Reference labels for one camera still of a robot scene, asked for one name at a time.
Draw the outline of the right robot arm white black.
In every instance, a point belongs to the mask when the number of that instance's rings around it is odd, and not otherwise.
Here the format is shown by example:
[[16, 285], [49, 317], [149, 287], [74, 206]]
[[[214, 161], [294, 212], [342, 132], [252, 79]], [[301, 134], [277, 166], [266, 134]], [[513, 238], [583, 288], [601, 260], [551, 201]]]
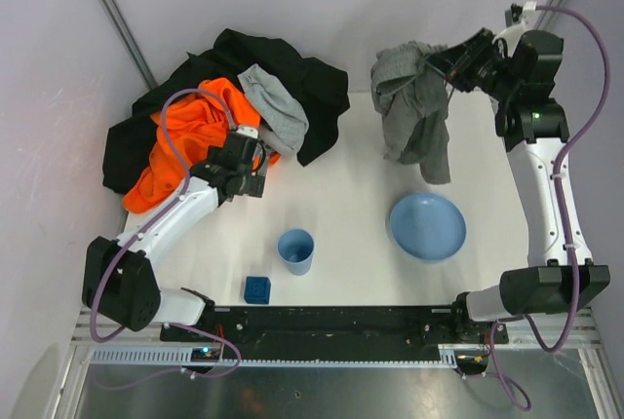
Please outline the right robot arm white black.
[[563, 38], [543, 30], [496, 36], [483, 28], [426, 59], [456, 90], [479, 89], [494, 100], [495, 132], [526, 218], [527, 266], [503, 272], [496, 286], [459, 296], [472, 322], [573, 314], [610, 283], [576, 216], [566, 157], [572, 141], [564, 109], [552, 96], [564, 46]]

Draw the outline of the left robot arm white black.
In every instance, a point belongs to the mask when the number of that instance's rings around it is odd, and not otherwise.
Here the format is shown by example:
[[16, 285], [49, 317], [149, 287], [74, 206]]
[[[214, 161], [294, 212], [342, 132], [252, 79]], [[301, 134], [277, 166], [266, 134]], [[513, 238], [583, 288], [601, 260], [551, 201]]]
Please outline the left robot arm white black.
[[195, 325], [211, 301], [191, 289], [159, 286], [156, 269], [200, 219], [236, 196], [261, 197], [268, 154], [258, 132], [242, 127], [211, 147], [206, 160], [135, 228], [87, 248], [82, 301], [123, 328], [152, 323]]

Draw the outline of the dark grey cloth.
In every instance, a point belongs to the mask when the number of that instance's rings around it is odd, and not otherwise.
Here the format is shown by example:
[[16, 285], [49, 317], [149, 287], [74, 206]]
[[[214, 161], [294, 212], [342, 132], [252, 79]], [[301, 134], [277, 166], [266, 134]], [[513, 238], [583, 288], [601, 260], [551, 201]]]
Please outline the dark grey cloth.
[[378, 52], [370, 70], [371, 98], [381, 116], [384, 159], [418, 165], [424, 181], [433, 185], [451, 181], [449, 95], [426, 58], [445, 48], [410, 41]]

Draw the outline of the orange cloth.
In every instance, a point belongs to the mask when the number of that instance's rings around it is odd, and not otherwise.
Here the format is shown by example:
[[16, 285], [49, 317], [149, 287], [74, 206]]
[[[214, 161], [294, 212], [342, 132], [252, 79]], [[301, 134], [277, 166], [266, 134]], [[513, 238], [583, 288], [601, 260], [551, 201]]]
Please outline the orange cloth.
[[211, 146], [221, 147], [229, 129], [228, 106], [236, 125], [259, 127], [261, 117], [244, 94], [225, 78], [204, 80], [201, 90], [219, 97], [190, 94], [173, 103], [166, 119], [150, 116], [157, 127], [148, 166], [123, 198], [124, 208], [145, 213], [167, 199], [184, 180], [184, 171], [207, 158]]

